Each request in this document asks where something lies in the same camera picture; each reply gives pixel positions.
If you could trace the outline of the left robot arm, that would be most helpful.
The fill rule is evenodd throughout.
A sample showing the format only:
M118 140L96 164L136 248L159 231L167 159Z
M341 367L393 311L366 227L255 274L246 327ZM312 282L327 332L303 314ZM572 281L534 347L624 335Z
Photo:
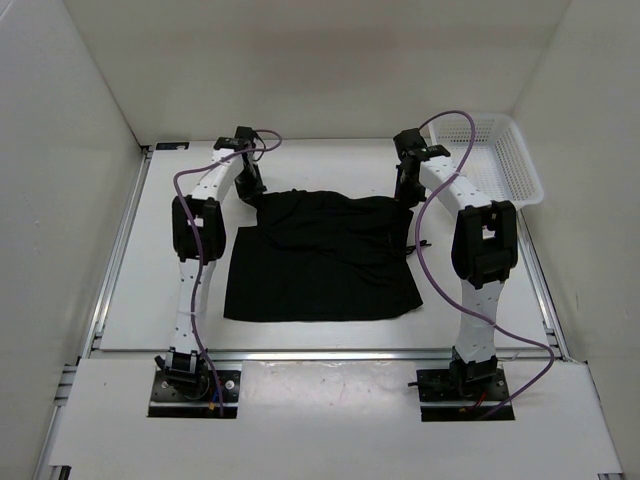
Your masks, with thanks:
M227 242L222 203L231 188L253 197L266 190L255 157L268 148L260 134L241 127L220 137L211 162L177 172L172 179L172 245L178 258L180 293L166 354L156 359L164 381L189 401L215 400L219 376L199 333L206 318L210 283Z

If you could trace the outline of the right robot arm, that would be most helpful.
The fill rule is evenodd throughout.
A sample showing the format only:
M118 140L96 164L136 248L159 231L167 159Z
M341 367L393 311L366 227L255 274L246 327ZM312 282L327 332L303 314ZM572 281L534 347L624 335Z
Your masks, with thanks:
M459 333L449 364L449 387L460 399L477 396L497 372L494 327L504 283L518 261L516 209L482 193L448 161L440 145L396 149L395 197L415 206L437 198L455 219L451 260L462 288Z

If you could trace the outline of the black shorts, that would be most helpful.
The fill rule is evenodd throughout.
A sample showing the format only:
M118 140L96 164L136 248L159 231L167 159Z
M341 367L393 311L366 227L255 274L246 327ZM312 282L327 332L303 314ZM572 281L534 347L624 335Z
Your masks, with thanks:
M237 231L225 318L376 321L422 306L407 263L413 213L398 201L291 190L251 204L256 223Z

